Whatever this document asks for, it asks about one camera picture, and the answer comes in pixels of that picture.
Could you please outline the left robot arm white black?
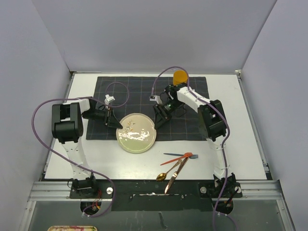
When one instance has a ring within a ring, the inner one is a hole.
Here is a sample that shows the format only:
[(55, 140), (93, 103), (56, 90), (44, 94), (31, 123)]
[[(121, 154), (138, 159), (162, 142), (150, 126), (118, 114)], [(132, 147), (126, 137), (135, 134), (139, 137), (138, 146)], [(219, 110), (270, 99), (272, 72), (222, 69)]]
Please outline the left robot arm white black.
[(83, 119), (103, 122), (108, 128), (121, 129), (112, 108), (96, 108), (93, 99), (79, 99), (72, 103), (54, 104), (51, 108), (52, 135), (64, 147), (68, 159), (72, 161), (73, 180), (71, 191), (83, 193), (92, 198), (99, 192), (94, 174), (86, 160), (82, 147)]

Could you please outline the copper metal knife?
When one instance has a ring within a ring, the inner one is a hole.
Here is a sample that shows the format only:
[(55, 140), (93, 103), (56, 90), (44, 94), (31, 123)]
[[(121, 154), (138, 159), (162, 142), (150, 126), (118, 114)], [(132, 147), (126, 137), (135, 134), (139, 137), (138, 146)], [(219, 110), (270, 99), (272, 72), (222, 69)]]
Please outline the copper metal knife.
[(169, 182), (168, 182), (168, 184), (167, 184), (167, 186), (166, 186), (166, 188), (165, 188), (165, 194), (168, 193), (169, 189), (171, 188), (172, 184), (174, 183), (175, 179), (177, 178), (177, 176), (179, 175), (179, 173), (181, 172), (181, 170), (183, 169), (183, 167), (185, 166), (185, 164), (187, 163), (188, 159), (189, 159), (189, 158), (186, 157), (186, 158), (182, 161), (182, 163), (180, 164), (178, 170), (175, 171), (175, 172), (173, 173), (171, 179), (169, 180)]

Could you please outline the beige plate with plant motif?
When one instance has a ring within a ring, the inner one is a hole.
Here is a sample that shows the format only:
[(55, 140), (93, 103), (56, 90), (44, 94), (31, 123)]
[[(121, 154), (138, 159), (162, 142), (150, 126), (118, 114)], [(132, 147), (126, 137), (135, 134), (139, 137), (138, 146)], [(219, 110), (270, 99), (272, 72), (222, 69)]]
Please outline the beige plate with plant motif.
[(156, 140), (154, 122), (145, 114), (132, 113), (120, 120), (123, 128), (116, 129), (120, 147), (128, 153), (141, 154), (148, 151)]

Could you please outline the gold metal spoon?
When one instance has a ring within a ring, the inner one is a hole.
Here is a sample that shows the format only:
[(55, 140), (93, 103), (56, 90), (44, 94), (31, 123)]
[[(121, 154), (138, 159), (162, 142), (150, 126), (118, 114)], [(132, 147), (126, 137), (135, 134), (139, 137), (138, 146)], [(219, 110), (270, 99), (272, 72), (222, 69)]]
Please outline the gold metal spoon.
[(156, 181), (164, 181), (168, 175), (168, 173), (173, 170), (175, 167), (179, 166), (182, 163), (182, 160), (178, 160), (173, 167), (171, 167), (167, 172), (165, 173), (160, 173), (157, 177), (156, 177)]

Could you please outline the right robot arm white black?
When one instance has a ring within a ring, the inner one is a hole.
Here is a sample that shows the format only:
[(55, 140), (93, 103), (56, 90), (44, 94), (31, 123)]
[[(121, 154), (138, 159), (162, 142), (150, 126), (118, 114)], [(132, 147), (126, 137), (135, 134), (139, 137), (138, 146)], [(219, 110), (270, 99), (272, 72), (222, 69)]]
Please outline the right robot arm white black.
[(156, 102), (154, 128), (159, 129), (170, 121), (171, 114), (183, 105), (193, 109), (198, 114), (199, 131), (214, 154), (214, 192), (219, 197), (229, 196), (237, 185), (226, 154), (230, 127), (221, 101), (200, 95), (186, 83), (168, 85), (164, 93), (168, 97), (166, 103), (162, 103), (160, 96), (154, 95), (153, 92), (150, 96), (150, 101)]

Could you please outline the blue plastic fork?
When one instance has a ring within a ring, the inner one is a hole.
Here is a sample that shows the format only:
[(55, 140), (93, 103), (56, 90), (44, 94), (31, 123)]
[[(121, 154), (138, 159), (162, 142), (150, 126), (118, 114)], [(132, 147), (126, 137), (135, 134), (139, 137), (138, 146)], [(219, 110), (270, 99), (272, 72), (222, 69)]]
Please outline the blue plastic fork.
[(174, 153), (164, 153), (165, 155), (170, 155), (170, 156), (178, 156), (178, 157), (189, 157), (190, 159), (197, 159), (199, 156), (197, 154), (174, 154)]

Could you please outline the orange plastic fork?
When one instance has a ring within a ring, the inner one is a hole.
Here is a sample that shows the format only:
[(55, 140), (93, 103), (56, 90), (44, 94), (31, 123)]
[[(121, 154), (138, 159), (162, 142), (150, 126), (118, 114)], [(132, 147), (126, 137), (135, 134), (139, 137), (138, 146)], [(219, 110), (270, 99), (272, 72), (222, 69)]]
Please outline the orange plastic fork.
[(171, 160), (169, 160), (169, 161), (166, 161), (166, 162), (162, 163), (161, 166), (162, 166), (162, 165), (169, 164), (169, 163), (172, 163), (172, 162), (175, 162), (175, 161), (178, 161), (178, 160), (183, 159), (183, 158), (187, 158), (187, 157), (182, 156), (182, 157), (178, 157), (178, 158), (175, 158), (175, 159), (171, 159)]

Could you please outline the orange plastic cup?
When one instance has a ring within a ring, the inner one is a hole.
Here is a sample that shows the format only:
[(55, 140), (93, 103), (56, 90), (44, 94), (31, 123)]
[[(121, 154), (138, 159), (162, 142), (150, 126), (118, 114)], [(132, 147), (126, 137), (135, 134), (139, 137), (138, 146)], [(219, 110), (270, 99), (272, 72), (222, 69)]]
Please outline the orange plastic cup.
[(178, 85), (181, 83), (187, 83), (188, 76), (185, 71), (177, 70), (173, 74), (173, 85)]

